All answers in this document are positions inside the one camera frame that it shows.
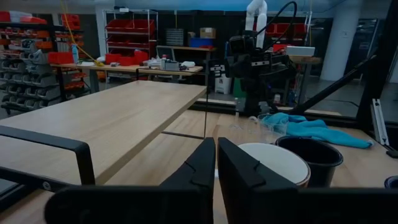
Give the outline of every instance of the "blue towel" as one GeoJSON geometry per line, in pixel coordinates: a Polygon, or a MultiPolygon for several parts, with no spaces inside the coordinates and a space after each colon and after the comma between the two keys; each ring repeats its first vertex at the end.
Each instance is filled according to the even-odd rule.
{"type": "Polygon", "coordinates": [[[361,149],[366,149],[373,145],[372,141],[364,141],[342,131],[328,129],[325,122],[320,119],[307,121],[304,116],[276,113],[265,117],[262,122],[266,122],[271,126],[287,123],[286,134],[291,136],[310,137],[316,140],[361,149]]]}

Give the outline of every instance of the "desk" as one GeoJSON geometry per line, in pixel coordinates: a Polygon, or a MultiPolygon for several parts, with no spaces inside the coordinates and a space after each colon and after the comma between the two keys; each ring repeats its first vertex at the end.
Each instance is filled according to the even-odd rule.
{"type": "MultiPolygon", "coordinates": [[[[0,125],[86,142],[105,183],[199,97],[205,86],[137,81],[3,119],[0,125]]],[[[73,153],[0,138],[0,166],[80,184],[73,153]]]]}
{"type": "Polygon", "coordinates": [[[117,67],[112,67],[110,65],[105,65],[105,66],[89,66],[89,67],[83,67],[83,66],[77,66],[75,63],[69,63],[69,64],[63,64],[63,65],[57,65],[57,64],[50,64],[52,67],[58,67],[58,68],[78,68],[78,69],[89,69],[90,70],[90,87],[93,89],[93,92],[96,93],[100,90],[98,86],[98,77],[95,72],[95,70],[102,70],[102,71],[114,71],[114,72],[131,72],[135,73],[137,68],[139,68],[140,73],[145,73],[145,74],[155,74],[155,75],[181,75],[181,76],[191,76],[194,75],[196,72],[202,71],[203,67],[201,66],[195,66],[193,68],[188,68],[188,70],[184,72],[178,72],[178,71],[165,71],[165,70],[156,70],[156,69],[148,69],[147,66],[139,66],[139,65],[130,65],[130,66],[117,66],[117,67]]]}
{"type": "MultiPolygon", "coordinates": [[[[203,117],[203,112],[186,111],[166,131],[200,134],[203,123],[198,121],[203,117]]],[[[214,138],[225,136],[233,121],[232,115],[208,113],[206,135],[214,138]]],[[[370,139],[360,130],[334,129],[340,129],[357,138],[370,139]]],[[[200,143],[201,140],[197,139],[160,134],[105,184],[159,185],[181,166],[200,143]]],[[[397,174],[398,160],[387,156],[386,149],[378,143],[370,149],[335,147],[344,156],[344,162],[336,169],[333,187],[383,187],[385,178],[397,174]]],[[[45,223],[43,209],[51,195],[50,192],[36,191],[0,214],[0,223],[45,223]]],[[[215,224],[227,223],[218,180],[215,181],[213,211],[215,224]]]]}
{"type": "MultiPolygon", "coordinates": [[[[157,46],[157,47],[163,47],[163,48],[171,48],[175,50],[196,50],[196,51],[201,51],[201,52],[206,52],[206,74],[209,75],[209,61],[211,59],[211,53],[215,52],[217,50],[216,47],[213,47],[212,49],[208,48],[203,48],[203,47],[181,47],[181,46],[157,46]]],[[[206,77],[205,80],[205,86],[208,86],[208,79],[206,77]]]]}

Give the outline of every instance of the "white container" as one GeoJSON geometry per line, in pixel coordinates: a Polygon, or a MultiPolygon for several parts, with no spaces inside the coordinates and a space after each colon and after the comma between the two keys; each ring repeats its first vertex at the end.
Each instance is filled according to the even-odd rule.
{"type": "Polygon", "coordinates": [[[221,77],[215,78],[215,82],[216,93],[229,94],[229,89],[231,88],[231,78],[227,78],[225,74],[222,74],[221,77]]]}
{"type": "Polygon", "coordinates": [[[299,187],[305,187],[311,176],[308,164],[298,155],[279,146],[246,143],[239,147],[261,164],[285,177],[299,187]]]}

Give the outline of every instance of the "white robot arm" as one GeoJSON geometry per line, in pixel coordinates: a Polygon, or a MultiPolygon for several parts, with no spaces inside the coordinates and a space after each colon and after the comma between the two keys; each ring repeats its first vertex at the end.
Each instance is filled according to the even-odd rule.
{"type": "MultiPolygon", "coordinates": [[[[259,10],[259,16],[257,18],[257,31],[261,30],[267,25],[267,3],[265,0],[253,0],[247,8],[246,12],[246,28],[245,30],[253,30],[253,25],[254,25],[254,14],[256,13],[256,10],[259,10]]],[[[257,43],[256,47],[259,47],[262,49],[262,46],[264,44],[264,38],[266,35],[266,31],[262,31],[258,36],[257,36],[257,43]]]]}

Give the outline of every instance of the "white column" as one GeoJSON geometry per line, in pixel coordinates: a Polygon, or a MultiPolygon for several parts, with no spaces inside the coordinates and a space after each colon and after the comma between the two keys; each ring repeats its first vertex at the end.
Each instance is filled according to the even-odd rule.
{"type": "Polygon", "coordinates": [[[335,81],[344,75],[363,0],[346,0],[335,9],[328,49],[323,62],[322,80],[335,81]]]}

